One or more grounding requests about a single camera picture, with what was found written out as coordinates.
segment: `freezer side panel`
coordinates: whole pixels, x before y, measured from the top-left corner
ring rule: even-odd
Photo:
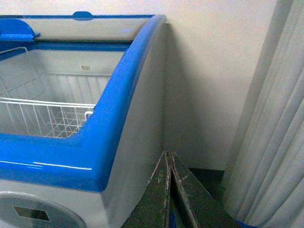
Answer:
[[[128,218],[162,152],[164,39],[161,28],[143,65],[109,183],[101,193],[109,227],[121,227]]]

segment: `curtain fold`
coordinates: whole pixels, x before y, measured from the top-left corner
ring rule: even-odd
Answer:
[[[295,0],[238,157],[224,207],[259,227],[304,227],[304,1]]]

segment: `blue object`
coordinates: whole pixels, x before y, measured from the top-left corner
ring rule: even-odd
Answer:
[[[258,227],[253,227],[253,226],[247,225],[238,220],[237,220],[237,223],[240,224],[243,228],[258,228]]]
[[[0,20],[0,41],[31,41],[40,34],[19,19]]]
[[[0,179],[103,191],[145,58],[165,20],[164,15],[153,16],[133,43],[123,47],[128,48],[127,51],[107,83],[94,113],[77,134],[56,139],[0,133]],[[34,49],[35,45],[29,43],[27,47]]]
[[[176,228],[176,218],[174,212],[172,212],[170,217],[170,228]]]
[[[93,15],[87,11],[77,11],[72,15],[74,20],[93,20]]]

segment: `white wire basket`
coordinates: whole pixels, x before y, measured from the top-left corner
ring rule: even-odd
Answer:
[[[37,68],[24,47],[0,54],[16,50],[24,53],[0,65],[4,69],[0,72],[1,132],[54,138],[77,133],[93,113],[110,75],[46,72]]]
[[[16,132],[67,138],[79,131],[93,113],[94,104],[42,102],[0,97]]]

